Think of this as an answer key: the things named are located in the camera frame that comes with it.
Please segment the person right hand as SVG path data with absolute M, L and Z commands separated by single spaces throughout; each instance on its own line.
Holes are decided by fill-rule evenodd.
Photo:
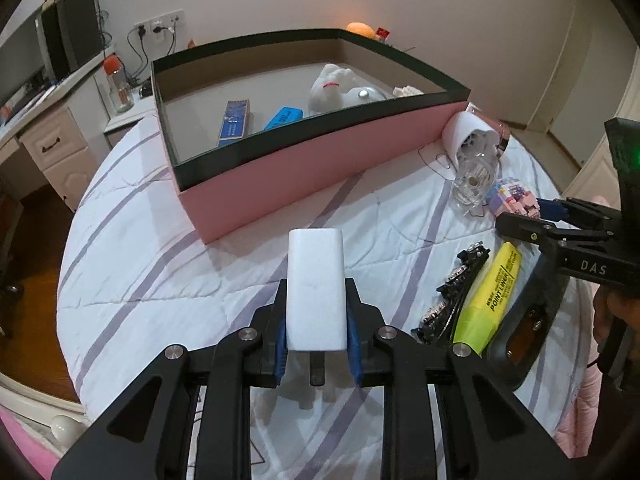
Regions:
M 602 347 L 611 331 L 613 318 L 619 318 L 634 330 L 634 344 L 629 359 L 639 362 L 640 307 L 639 300 L 628 298 L 618 290 L 601 285 L 593 297 L 593 338 Z

